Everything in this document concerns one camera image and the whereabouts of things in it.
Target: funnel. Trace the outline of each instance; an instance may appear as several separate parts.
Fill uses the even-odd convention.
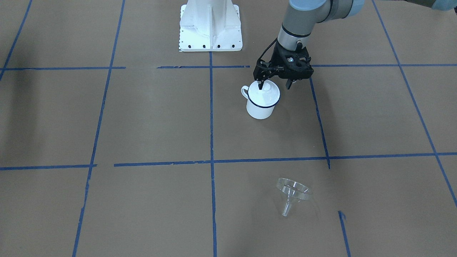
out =
[[[286,217],[289,214],[290,208],[295,204],[302,200],[308,200],[311,198],[311,189],[307,186],[295,182],[293,180],[287,178],[280,178],[278,179],[278,183],[276,187],[287,195],[287,202],[282,215]]]

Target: mug lid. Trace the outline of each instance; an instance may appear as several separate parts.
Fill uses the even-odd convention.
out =
[[[259,83],[254,81],[248,90],[249,100],[262,108],[275,106],[279,101],[280,95],[279,87],[271,80],[266,80],[261,90],[259,90]]]

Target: light blue joint cap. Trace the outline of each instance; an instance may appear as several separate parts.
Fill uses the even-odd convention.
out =
[[[311,11],[321,7],[327,0],[289,0],[290,6],[298,11]]]
[[[436,0],[431,7],[434,10],[448,11],[457,6],[457,0]]]
[[[359,13],[360,10],[362,10],[364,3],[365,0],[353,0],[351,10],[349,11],[349,14],[346,17],[354,16],[357,13]]]

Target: white mug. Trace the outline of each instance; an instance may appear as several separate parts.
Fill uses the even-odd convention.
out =
[[[265,119],[271,115],[279,102],[280,93],[275,83],[266,80],[262,90],[259,90],[258,82],[254,81],[250,86],[242,86],[241,94],[248,100],[246,110],[249,115],[256,119]]]

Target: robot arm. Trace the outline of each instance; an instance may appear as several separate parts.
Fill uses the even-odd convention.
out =
[[[457,0],[406,0],[432,9],[450,10]],[[343,19],[357,14],[364,0],[289,0],[277,39],[258,58],[254,68],[254,79],[262,89],[263,82],[273,76],[287,79],[286,88],[293,82],[308,79],[314,70],[306,49],[309,36],[316,23]],[[269,62],[262,59],[275,44]]]

